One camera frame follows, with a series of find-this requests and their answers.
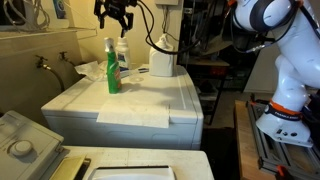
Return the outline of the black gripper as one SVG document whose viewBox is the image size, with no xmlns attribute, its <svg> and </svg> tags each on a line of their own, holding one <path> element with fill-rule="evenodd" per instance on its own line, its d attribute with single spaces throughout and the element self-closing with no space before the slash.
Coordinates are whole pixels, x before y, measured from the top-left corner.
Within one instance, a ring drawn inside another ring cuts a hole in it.
<svg viewBox="0 0 320 180">
<path fill-rule="evenodd" d="M 134 14 L 126 13 L 126 8 L 136 5 L 137 0 L 95 0 L 94 14 L 98 17 L 99 28 L 104 29 L 106 16 L 119 20 L 122 27 L 120 37 L 123 38 L 133 28 Z"/>
</svg>

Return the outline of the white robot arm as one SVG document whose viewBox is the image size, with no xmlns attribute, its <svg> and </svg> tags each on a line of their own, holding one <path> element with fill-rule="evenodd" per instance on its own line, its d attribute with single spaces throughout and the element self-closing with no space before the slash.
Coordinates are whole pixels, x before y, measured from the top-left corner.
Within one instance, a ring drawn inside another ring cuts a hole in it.
<svg viewBox="0 0 320 180">
<path fill-rule="evenodd" d="M 308 86 L 320 88 L 319 24 L 309 0 L 228 0 L 231 24 L 275 37 L 278 85 L 256 127 L 277 142 L 312 147 L 302 121 Z"/>
</svg>

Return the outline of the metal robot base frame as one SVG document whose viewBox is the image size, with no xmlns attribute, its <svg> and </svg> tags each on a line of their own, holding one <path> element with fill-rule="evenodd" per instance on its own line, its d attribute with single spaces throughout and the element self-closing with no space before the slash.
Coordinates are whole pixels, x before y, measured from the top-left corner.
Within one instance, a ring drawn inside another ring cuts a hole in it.
<svg viewBox="0 0 320 180">
<path fill-rule="evenodd" d="M 275 174 L 278 166 L 284 166 L 295 180 L 320 180 L 320 152 L 316 146 L 307 148 L 274 141 L 255 125 L 265 105 L 247 102 L 246 107 L 260 170 Z"/>
</svg>

